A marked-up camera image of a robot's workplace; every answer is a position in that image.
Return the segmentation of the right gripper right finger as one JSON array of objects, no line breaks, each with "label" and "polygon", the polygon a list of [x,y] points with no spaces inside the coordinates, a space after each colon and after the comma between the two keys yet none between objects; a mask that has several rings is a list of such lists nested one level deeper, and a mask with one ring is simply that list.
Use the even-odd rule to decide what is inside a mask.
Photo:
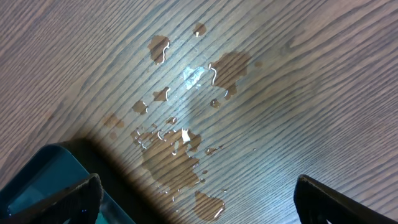
[{"label": "right gripper right finger", "polygon": [[294,204],[301,223],[397,224],[307,175],[297,179]]}]

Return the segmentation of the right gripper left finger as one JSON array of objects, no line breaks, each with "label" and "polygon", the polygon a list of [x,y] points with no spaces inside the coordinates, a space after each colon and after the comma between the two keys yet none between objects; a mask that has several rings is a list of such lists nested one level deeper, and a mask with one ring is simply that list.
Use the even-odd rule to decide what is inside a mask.
[{"label": "right gripper left finger", "polygon": [[103,195],[100,177],[93,173],[27,209],[2,219],[1,223],[95,223]]}]

